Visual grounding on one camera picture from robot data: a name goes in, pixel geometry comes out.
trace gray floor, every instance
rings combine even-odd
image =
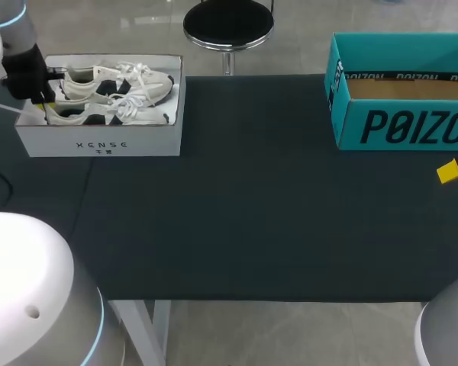
[[[237,54],[238,75],[324,72],[337,31],[458,31],[458,0],[275,2],[273,37]],[[181,54],[187,75],[220,75],[220,55],[190,44],[182,32],[185,13],[197,3],[29,0],[28,7],[45,55]],[[417,366],[420,311],[419,303],[175,301],[168,365]]]
[[[187,75],[220,75],[220,55],[182,32],[198,1],[29,0],[28,8],[45,54],[181,54]],[[237,74],[323,72],[333,32],[458,31],[458,0],[275,0],[275,22],[267,43],[237,54]]]
[[[169,366],[418,366],[419,303],[174,301]]]

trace yellow object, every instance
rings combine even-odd
[[[56,106],[56,103],[47,103],[51,108],[54,108]],[[42,104],[34,104],[36,107],[44,111],[44,106]]]
[[[437,169],[437,175],[440,177],[441,184],[458,179],[458,163],[453,159],[447,164]]]

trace cardboard box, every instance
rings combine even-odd
[[[324,83],[339,149],[458,151],[458,34],[334,34]]]
[[[185,75],[181,56],[168,55],[59,55],[48,56],[52,67],[88,67],[102,60],[143,63],[175,79],[168,99],[157,108],[169,116],[169,125],[51,126],[44,112],[24,104],[15,125],[29,156],[178,156],[182,141]]]

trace stool seat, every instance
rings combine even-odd
[[[273,30],[273,16],[252,0],[208,0],[187,13],[183,28],[200,47],[230,52],[267,40]]]

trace white table leg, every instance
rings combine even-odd
[[[168,345],[169,312],[171,300],[156,300],[154,302],[153,326],[154,332],[160,343],[161,351],[166,358],[166,347]]]
[[[156,330],[151,323],[150,315],[147,312],[144,301],[114,300],[112,303],[117,308],[143,365],[166,366],[163,349],[158,342]],[[163,334],[163,340],[167,338],[167,336],[166,331],[166,334]]]

